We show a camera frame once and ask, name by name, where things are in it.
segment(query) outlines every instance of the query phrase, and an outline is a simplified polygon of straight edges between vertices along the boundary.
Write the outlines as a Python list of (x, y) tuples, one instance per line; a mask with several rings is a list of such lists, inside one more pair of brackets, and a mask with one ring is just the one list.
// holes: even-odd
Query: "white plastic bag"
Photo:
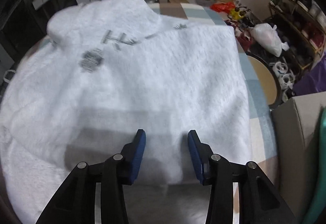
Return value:
[(276, 32), (276, 25), (272, 28), (269, 24), (258, 24), (251, 31), (251, 35), (264, 49), (280, 57), (282, 42)]

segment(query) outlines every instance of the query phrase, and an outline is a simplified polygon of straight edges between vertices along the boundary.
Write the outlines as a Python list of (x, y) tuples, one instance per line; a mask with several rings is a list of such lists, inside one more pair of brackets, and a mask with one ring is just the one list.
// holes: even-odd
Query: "metal screw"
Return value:
[(86, 165), (87, 165), (86, 162), (80, 162), (80, 163), (77, 164), (77, 167), (79, 169), (84, 169), (86, 167)]
[(116, 154), (113, 156), (113, 160), (120, 161), (123, 158), (121, 154)]
[(249, 168), (255, 169), (257, 167), (257, 164), (255, 162), (249, 162), (248, 163)]
[(218, 154), (213, 154), (213, 155), (211, 156), (211, 159), (212, 159), (212, 160), (215, 160), (215, 161), (219, 161), (219, 160), (221, 160), (221, 156), (219, 156)]

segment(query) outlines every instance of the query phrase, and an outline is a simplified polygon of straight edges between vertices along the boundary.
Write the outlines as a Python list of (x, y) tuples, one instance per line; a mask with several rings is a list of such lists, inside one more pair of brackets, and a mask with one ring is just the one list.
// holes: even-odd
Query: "blue gripper pad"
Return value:
[(192, 160), (192, 165), (194, 167), (196, 177), (201, 184), (204, 181), (204, 170), (203, 170), (203, 162), (200, 159), (198, 149), (196, 147), (193, 135), (191, 131), (188, 133), (188, 148)]
[(144, 131), (142, 131), (136, 151), (135, 151), (135, 156), (131, 162), (132, 168), (131, 168), (131, 174), (129, 177), (131, 184), (133, 184), (134, 181), (137, 179), (139, 169), (141, 167), (141, 160), (142, 160), (142, 157), (144, 154), (145, 145), (146, 145), (146, 133)]

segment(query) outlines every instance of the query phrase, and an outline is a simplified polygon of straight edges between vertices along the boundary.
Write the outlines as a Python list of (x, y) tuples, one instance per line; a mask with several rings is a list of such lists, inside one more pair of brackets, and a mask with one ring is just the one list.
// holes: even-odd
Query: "black rim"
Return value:
[(255, 55), (249, 51), (246, 52), (246, 55), (249, 57), (253, 57), (254, 59), (258, 60), (260, 63), (262, 63), (269, 70), (271, 75), (273, 76), (278, 94), (276, 96), (274, 103), (272, 103), (268, 106), (269, 106), (269, 108), (278, 107), (282, 102), (282, 89), (281, 89), (281, 85), (280, 85), (278, 78), (276, 77), (276, 74), (274, 73), (273, 69), (261, 57), (258, 57), (257, 55)]

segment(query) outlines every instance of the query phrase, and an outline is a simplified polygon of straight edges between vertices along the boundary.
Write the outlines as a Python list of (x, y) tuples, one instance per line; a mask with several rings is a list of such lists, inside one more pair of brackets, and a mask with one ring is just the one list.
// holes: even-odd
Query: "plastic bag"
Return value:
[(216, 11), (216, 12), (226, 12), (229, 13), (231, 9), (235, 8), (234, 3), (228, 2), (228, 3), (214, 3), (210, 7), (210, 9)]
[(276, 32), (276, 25), (272, 28), (269, 24), (258, 24), (251, 31), (251, 35), (264, 49), (280, 57), (282, 42)]

